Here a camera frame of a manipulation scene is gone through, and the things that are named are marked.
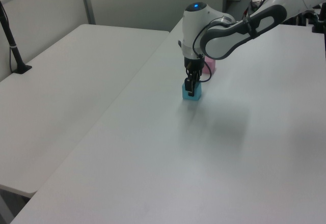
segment pink cube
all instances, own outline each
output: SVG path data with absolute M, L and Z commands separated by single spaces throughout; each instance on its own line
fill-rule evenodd
M 205 57 L 205 62 L 208 64 L 208 66 L 210 67 L 210 70 L 212 71 L 212 75 L 215 72 L 215 60 L 210 59 L 209 57 Z M 207 68 L 207 66 L 205 65 L 203 68 L 203 73 L 204 74 L 209 74 L 209 70 Z

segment blue cube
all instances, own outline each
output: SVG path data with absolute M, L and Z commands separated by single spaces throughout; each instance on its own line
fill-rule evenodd
M 185 90 L 185 85 L 182 84 L 182 97 L 183 97 L 183 99 L 198 101 L 200 99 L 201 95 L 202 95 L 202 84 L 200 82 L 197 82 L 195 84 L 195 95 L 193 97 L 188 95 L 188 91 Z

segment black stand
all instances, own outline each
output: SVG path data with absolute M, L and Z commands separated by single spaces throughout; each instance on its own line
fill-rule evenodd
M 14 39 L 14 37 L 11 33 L 11 30 L 9 28 L 9 23 L 6 18 L 5 10 L 4 10 L 4 7 L 3 7 L 1 1 L 0 1 L 0 22 L 1 22 L 2 28 L 4 29 L 4 32 L 6 34 L 7 40 L 9 42 L 10 49 L 12 50 L 12 53 L 14 54 L 15 60 L 17 62 L 17 69 L 14 70 L 13 73 L 24 74 L 26 71 L 30 70 L 32 67 L 30 65 L 24 64 L 24 62 L 21 59 L 15 39 Z
M 319 18 L 313 19 L 313 24 L 314 24 L 314 26 L 312 27 L 313 33 L 324 33 L 325 32 L 325 29 L 324 29 L 326 26 L 325 18 L 326 18 L 326 3 L 323 3 L 321 5 Z

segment robotic arm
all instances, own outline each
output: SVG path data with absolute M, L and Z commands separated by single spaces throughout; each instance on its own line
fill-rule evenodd
M 239 22 L 205 3 L 189 5 L 183 15 L 181 44 L 188 75 L 184 81 L 185 91 L 190 97 L 195 96 L 205 56 L 225 59 L 238 46 L 323 2 L 326 0 L 264 0 L 254 14 Z

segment white table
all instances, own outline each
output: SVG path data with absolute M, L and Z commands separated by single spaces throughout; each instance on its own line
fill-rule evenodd
M 282 25 L 239 47 L 198 102 L 181 97 L 181 37 L 179 23 L 13 224 L 325 222 L 323 35 Z
M 31 197 L 168 32 L 81 25 L 0 83 L 0 188 Z

